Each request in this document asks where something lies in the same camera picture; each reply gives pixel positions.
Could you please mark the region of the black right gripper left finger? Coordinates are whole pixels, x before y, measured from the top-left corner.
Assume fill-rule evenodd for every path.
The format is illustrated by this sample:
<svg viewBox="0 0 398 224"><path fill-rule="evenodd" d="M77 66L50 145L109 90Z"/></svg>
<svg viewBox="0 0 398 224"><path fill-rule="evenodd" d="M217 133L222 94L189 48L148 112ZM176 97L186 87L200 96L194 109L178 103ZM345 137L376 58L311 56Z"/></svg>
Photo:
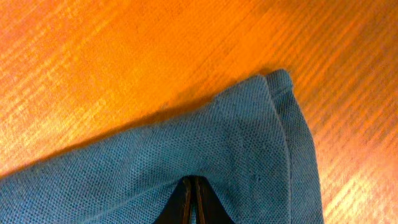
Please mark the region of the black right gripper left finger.
<svg viewBox="0 0 398 224"><path fill-rule="evenodd" d="M192 185L188 177L179 180L154 224L191 224Z"/></svg>

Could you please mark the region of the blue polo shirt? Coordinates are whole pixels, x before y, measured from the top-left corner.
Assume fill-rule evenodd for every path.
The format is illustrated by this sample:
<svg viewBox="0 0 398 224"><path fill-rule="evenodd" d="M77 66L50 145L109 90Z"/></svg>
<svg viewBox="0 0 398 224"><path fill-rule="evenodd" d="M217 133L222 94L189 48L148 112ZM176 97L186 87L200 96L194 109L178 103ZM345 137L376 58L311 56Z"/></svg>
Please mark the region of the blue polo shirt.
<svg viewBox="0 0 398 224"><path fill-rule="evenodd" d="M2 223L154 223L183 179L235 223L322 223L312 135L285 70L1 181Z"/></svg>

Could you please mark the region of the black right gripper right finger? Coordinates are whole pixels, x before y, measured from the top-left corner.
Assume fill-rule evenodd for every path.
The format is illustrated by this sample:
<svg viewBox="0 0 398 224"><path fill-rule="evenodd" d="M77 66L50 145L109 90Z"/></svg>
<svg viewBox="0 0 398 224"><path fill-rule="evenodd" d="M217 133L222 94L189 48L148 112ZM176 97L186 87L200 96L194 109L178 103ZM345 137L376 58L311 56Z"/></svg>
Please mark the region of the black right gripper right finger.
<svg viewBox="0 0 398 224"><path fill-rule="evenodd" d="M199 224L234 224L205 177L194 176L196 221Z"/></svg>

